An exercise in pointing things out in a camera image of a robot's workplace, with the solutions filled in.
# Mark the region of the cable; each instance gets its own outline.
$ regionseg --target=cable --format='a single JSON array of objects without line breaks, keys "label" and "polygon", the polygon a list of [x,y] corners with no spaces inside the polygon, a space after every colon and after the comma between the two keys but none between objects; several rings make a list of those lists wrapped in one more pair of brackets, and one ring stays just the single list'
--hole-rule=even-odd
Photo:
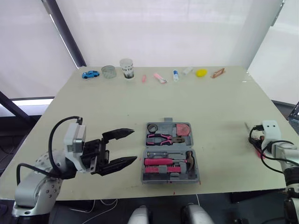
[{"label": "cable", "polygon": [[12,155],[12,154],[14,154],[14,153],[12,153],[13,151],[14,151],[14,140],[12,139],[12,142],[13,142],[13,147],[12,147],[12,149],[10,150],[10,152],[9,153],[7,153],[5,156],[3,156],[2,158],[1,158],[1,160],[0,160],[0,163],[6,158],[6,157],[8,157],[9,155]]},{"label": "cable", "polygon": [[80,119],[80,117],[78,116],[72,116],[72,117],[67,117],[62,119],[61,121],[59,121],[57,124],[55,124],[55,126],[53,127],[50,136],[49,136],[49,143],[48,143],[48,153],[49,153],[49,160],[50,163],[53,167],[53,170],[58,174],[61,175],[61,171],[58,168],[58,166],[55,164],[54,159],[53,159],[53,152],[52,152],[52,141],[53,141],[53,136],[54,136],[54,132],[56,131],[56,129],[58,128],[59,125],[61,125],[62,123],[64,123],[67,120],[71,120],[71,119],[77,119],[77,121]]},{"label": "cable", "polygon": [[89,211],[83,211],[83,210],[79,210],[79,209],[69,209],[69,210],[83,212],[83,213],[91,213],[93,211],[93,209],[94,209],[95,201],[96,200],[93,201],[93,207]]},{"label": "cable", "polygon": [[258,130],[258,131],[260,131],[260,126],[259,126],[259,127],[253,127],[253,128],[251,129],[251,131],[250,131],[250,133],[249,133],[249,142],[250,142],[250,143],[255,147],[255,149],[261,154],[261,155],[260,155],[260,158],[261,158],[261,160],[262,160],[262,163],[263,163],[267,168],[269,168],[269,169],[271,169],[271,170],[273,170],[273,171],[275,171],[275,172],[278,172],[278,173],[280,173],[280,174],[283,174],[283,172],[281,172],[281,171],[279,171],[279,170],[277,170],[277,169],[274,169],[274,168],[270,167],[269,165],[267,165],[266,162],[263,160],[264,157],[267,158],[267,159],[269,159],[269,160],[289,162],[289,163],[292,163],[292,164],[294,164],[294,165],[296,165],[296,166],[299,167],[299,164],[296,163],[296,162],[294,162],[294,161],[291,161],[291,160],[288,160],[288,159],[282,159],[282,158],[271,158],[271,157],[268,157],[268,156],[266,156],[266,155],[264,154],[264,152],[266,151],[266,149],[268,149],[269,147],[271,147],[274,143],[278,143],[278,142],[286,142],[286,143],[290,143],[290,144],[293,145],[292,142],[290,142],[290,141],[285,141],[285,140],[272,141],[272,142],[269,142],[269,144],[262,150],[261,147],[258,145],[258,143],[261,142],[261,141],[260,141],[260,140],[255,140],[255,139],[253,139],[253,138],[251,137],[252,132],[253,132],[254,130]]},{"label": "cable", "polygon": [[198,199],[198,195],[196,194],[196,198],[197,198],[197,204],[200,206],[200,203],[199,203],[199,199]]},{"label": "cable", "polygon": [[[270,143],[269,143],[269,144],[262,150],[262,152],[264,152],[269,146],[272,146],[274,143],[278,143],[278,142],[286,142],[286,143],[290,143],[290,144],[294,145],[292,142],[290,142],[290,141],[285,141],[285,140],[271,141],[271,142],[270,142]],[[268,156],[266,156],[266,155],[264,155],[264,157],[267,158],[267,159],[269,159],[269,160],[276,160],[276,161],[290,162],[290,163],[292,163],[292,164],[294,164],[294,165],[296,165],[296,166],[299,167],[299,163],[296,163],[296,162],[294,162],[294,161],[292,161],[292,160],[282,159],[282,158],[271,158],[271,157],[268,157]]]},{"label": "cable", "polygon": [[5,151],[5,149],[2,148],[2,146],[0,146],[0,150],[1,150],[2,152],[6,153],[6,154],[9,154],[9,155],[13,155],[13,154],[14,154],[14,153],[9,153],[9,152]]},{"label": "cable", "polygon": [[37,167],[34,167],[34,166],[31,166],[29,164],[26,164],[26,163],[19,163],[18,166],[17,166],[17,185],[19,185],[19,183],[21,182],[21,177],[20,177],[20,172],[21,172],[21,167],[27,167],[31,170],[34,170],[34,171],[37,171],[39,173],[42,173],[46,176],[50,176],[50,177],[54,177],[54,178],[59,178],[58,175],[56,174],[52,174],[52,173],[48,173],[42,169],[39,169]]},{"label": "cable", "polygon": [[109,206],[109,205],[113,205],[116,202],[117,199],[115,199],[112,203],[110,204],[106,204],[105,202],[103,202],[103,200],[100,200],[102,202],[103,205]]},{"label": "cable", "polygon": [[98,216],[100,216],[100,215],[102,215],[102,214],[104,214],[104,213],[106,213],[106,212],[111,211],[112,209],[114,209],[114,208],[116,207],[117,203],[118,203],[118,199],[116,200],[116,203],[115,203],[115,205],[114,205],[112,208],[110,208],[110,209],[108,209],[108,210],[106,210],[106,211],[104,211],[104,212],[101,212],[100,214],[97,214],[96,216],[91,217],[90,219],[86,220],[86,221],[83,222],[82,224],[85,224],[85,223],[89,222],[90,220],[92,220],[92,219],[94,219],[94,218],[96,218],[96,217],[98,217]]},{"label": "cable", "polygon": [[272,218],[272,219],[262,222],[262,224],[266,224],[268,222],[277,221],[277,220],[283,220],[283,219],[285,219],[285,217]]}]

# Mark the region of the blue toy car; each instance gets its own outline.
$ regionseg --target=blue toy car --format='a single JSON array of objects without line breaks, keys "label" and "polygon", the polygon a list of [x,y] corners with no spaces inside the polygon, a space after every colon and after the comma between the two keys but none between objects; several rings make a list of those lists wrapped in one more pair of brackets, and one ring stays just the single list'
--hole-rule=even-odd
[{"label": "blue toy car", "polygon": [[88,71],[88,72],[83,72],[82,78],[92,78],[92,77],[97,77],[99,76],[98,71]]}]

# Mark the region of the wall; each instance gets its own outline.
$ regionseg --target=wall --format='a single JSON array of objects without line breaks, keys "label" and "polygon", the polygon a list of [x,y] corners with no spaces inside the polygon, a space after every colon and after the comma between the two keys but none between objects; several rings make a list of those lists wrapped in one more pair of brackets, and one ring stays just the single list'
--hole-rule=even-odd
[{"label": "wall", "polygon": [[0,91],[55,96],[76,69],[40,0],[0,2]]},{"label": "wall", "polygon": [[281,0],[57,0],[88,65],[249,67]]},{"label": "wall", "polygon": [[249,73],[270,99],[299,101],[299,1],[287,0],[258,50]]}]

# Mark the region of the glass cup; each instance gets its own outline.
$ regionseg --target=glass cup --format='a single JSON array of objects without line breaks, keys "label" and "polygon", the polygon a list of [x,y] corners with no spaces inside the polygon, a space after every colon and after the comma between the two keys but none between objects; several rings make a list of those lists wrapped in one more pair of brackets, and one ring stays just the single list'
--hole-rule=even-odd
[{"label": "glass cup", "polygon": [[134,78],[133,61],[129,58],[120,60],[121,70],[125,78]]},{"label": "glass cup", "polygon": [[112,65],[106,65],[102,68],[103,76],[105,78],[114,78],[116,77],[115,67]]}]

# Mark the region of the small bottle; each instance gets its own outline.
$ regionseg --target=small bottle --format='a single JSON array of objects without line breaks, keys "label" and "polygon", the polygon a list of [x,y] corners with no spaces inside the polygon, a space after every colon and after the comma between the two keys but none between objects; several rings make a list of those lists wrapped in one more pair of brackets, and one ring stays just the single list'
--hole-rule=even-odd
[{"label": "small bottle", "polygon": [[186,76],[186,75],[188,75],[188,73],[191,72],[192,70],[193,70],[193,67],[185,68],[184,71],[183,71],[183,74]]},{"label": "small bottle", "polygon": [[178,81],[178,71],[177,71],[177,70],[173,70],[173,80],[174,80],[175,82]]}]

